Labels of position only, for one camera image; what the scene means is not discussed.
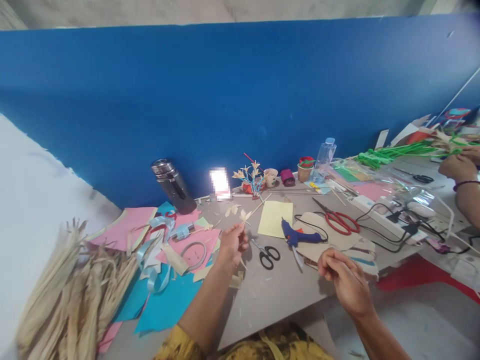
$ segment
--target black scissors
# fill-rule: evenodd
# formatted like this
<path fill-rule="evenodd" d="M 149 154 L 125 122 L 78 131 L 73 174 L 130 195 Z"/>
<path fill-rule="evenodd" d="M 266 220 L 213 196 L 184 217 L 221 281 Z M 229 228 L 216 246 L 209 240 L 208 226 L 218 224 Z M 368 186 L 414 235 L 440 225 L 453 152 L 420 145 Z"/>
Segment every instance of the black scissors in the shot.
<path fill-rule="evenodd" d="M 417 180 L 419 183 L 422 183 L 422 184 L 430 184 L 430 183 L 434 182 L 434 179 L 430 176 L 427 176 L 427 175 L 412 174 L 411 172 L 399 169 L 397 167 L 394 167 L 394 169 L 398 170 L 399 172 L 402 172 L 402 173 L 405 173 L 405 174 L 408 174 L 408 175 L 412 175 L 415 180 Z"/>
<path fill-rule="evenodd" d="M 275 261 L 278 261 L 280 260 L 280 253 L 279 251 L 274 248 L 273 246 L 260 246 L 253 237 L 250 236 L 250 241 L 260 250 L 260 263 L 261 265 L 267 269 L 267 270 L 272 270 L 274 268 L 274 262 L 272 261 L 275 260 Z M 265 265 L 264 263 L 264 259 L 266 259 L 265 261 L 269 264 L 269 266 Z"/>

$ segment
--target bracelet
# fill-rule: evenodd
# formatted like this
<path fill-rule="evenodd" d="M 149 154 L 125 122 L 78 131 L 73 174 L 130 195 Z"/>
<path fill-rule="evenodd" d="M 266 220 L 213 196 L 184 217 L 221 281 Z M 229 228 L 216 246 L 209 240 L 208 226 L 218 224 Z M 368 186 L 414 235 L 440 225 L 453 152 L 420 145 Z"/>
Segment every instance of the bracelet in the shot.
<path fill-rule="evenodd" d="M 459 189 L 459 187 L 461 187 L 463 184 L 470 184 L 470 183 L 477 183 L 480 185 L 480 181 L 477 181 L 477 180 L 467 180 L 467 181 L 462 181 L 462 182 L 459 182 L 457 185 L 455 185 L 453 187 L 453 191 L 454 192 L 457 192 L 457 190 Z"/>

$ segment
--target water bottle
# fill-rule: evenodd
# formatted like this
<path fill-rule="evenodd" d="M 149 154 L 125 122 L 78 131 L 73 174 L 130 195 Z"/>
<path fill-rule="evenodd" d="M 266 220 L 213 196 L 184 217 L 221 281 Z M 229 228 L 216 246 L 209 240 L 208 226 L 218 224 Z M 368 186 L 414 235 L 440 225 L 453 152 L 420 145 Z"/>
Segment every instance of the water bottle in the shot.
<path fill-rule="evenodd" d="M 334 142 L 335 139 L 333 137 L 328 137 L 325 142 L 320 145 L 315 167 L 311 172 L 311 180 L 315 184 L 322 184 L 325 182 L 325 176 L 328 175 L 327 168 L 330 166 L 330 162 L 334 157 L 335 149 L 337 148 L 337 145 L 335 145 Z"/>

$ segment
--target white wall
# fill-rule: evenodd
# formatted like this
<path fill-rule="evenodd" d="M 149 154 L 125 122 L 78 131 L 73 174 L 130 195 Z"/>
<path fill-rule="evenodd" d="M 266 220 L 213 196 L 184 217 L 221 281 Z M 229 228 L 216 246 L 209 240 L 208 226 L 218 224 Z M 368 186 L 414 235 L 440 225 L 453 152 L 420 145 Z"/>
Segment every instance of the white wall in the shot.
<path fill-rule="evenodd" d="M 61 225 L 74 217 L 88 220 L 92 234 L 120 213 L 0 114 L 0 360 L 16 357 L 21 313 Z"/>

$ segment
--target red scissors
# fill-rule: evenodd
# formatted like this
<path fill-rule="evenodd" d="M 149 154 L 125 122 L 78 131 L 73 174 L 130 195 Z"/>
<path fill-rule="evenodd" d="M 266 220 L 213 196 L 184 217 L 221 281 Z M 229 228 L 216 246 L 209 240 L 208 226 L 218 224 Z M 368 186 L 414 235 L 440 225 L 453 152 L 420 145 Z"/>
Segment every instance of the red scissors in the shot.
<path fill-rule="evenodd" d="M 337 233 L 342 235 L 351 235 L 352 233 L 359 233 L 360 232 L 360 225 L 358 222 L 353 220 L 350 216 L 345 215 L 341 212 L 336 212 L 330 210 L 328 207 L 322 205 L 320 202 L 317 201 L 314 197 L 312 197 L 313 201 L 318 204 L 319 207 L 325 212 L 325 220 L 327 224 L 335 230 Z M 350 226 L 346 220 L 350 221 L 353 224 L 353 227 Z M 337 223 L 342 227 L 342 229 L 334 226 L 332 222 Z"/>

